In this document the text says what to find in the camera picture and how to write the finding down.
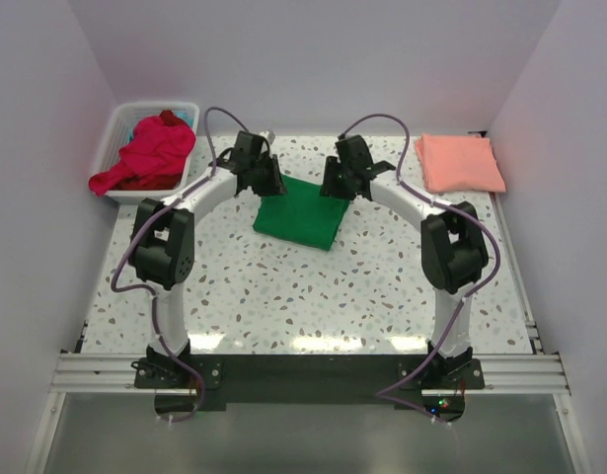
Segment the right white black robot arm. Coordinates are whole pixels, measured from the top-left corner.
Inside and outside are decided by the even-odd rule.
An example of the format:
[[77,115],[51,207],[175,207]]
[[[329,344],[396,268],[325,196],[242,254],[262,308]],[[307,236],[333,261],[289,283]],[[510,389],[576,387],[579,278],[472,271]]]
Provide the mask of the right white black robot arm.
[[374,162],[360,135],[342,135],[337,154],[326,159],[323,197],[366,198],[394,211],[420,234],[422,272],[435,290],[435,326],[428,342],[433,358],[429,381],[450,387],[462,375],[461,364],[472,357],[469,320],[470,287],[482,278],[489,255],[474,207],[439,202],[396,181],[396,167]]

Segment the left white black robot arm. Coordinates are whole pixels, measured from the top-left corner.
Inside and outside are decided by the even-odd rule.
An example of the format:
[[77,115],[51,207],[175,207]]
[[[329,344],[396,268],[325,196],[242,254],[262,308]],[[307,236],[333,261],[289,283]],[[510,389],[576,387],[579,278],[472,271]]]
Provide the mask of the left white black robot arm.
[[195,257],[195,227],[219,204],[250,191],[260,198],[284,196],[278,159],[271,153],[274,134],[242,130],[215,166],[175,194],[147,198],[137,208],[125,260],[135,269],[137,288],[151,295],[152,341],[148,350],[162,355],[158,377],[170,387],[185,385],[191,363],[185,358],[190,338],[185,324],[184,283]]

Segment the green t shirt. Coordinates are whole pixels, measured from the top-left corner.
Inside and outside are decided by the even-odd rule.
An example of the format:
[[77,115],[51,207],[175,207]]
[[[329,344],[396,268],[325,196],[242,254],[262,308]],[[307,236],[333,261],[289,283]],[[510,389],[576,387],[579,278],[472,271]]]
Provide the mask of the green t shirt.
[[320,195],[321,187],[283,176],[287,193],[263,197],[253,223],[261,234],[330,251],[350,201]]

